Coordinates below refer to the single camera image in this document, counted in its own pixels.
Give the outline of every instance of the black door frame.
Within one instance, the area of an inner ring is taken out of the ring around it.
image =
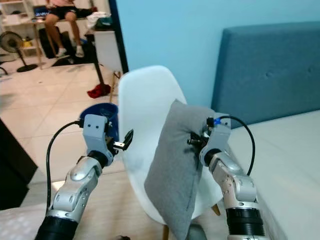
[[[124,39],[123,39],[121,25],[120,25],[117,0],[108,0],[108,1],[109,1],[110,12],[111,12],[111,18],[112,18],[112,26],[113,26],[117,46],[118,46],[122,71],[125,74],[129,72],[129,68],[128,68]]]

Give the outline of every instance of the gray pillow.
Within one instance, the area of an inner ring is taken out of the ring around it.
[[[202,172],[190,133],[201,135],[212,109],[175,100],[166,117],[153,162],[144,182],[145,192],[177,240],[187,237]]]

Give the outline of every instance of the robotic arm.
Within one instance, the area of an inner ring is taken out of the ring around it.
[[[88,114],[83,124],[87,156],[82,156],[71,169],[64,185],[55,194],[35,240],[71,240],[84,213],[89,195],[98,184],[104,166],[109,166],[118,153],[130,145],[134,131],[125,136],[124,142],[115,142],[106,136],[109,122],[105,116]]]
[[[200,149],[199,159],[221,187],[229,228],[228,240],[267,240],[257,203],[257,190],[251,177],[225,152],[231,133],[231,120],[207,119],[203,136],[191,134],[188,144]]]

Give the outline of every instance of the laptop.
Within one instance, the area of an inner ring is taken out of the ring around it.
[[[33,6],[34,18],[35,19],[45,19],[49,10],[47,9],[46,5],[38,5]]]

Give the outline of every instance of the light blue wall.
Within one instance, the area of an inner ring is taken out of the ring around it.
[[[164,65],[189,104],[208,107],[223,28],[320,20],[319,0],[117,0],[117,6],[129,69]]]

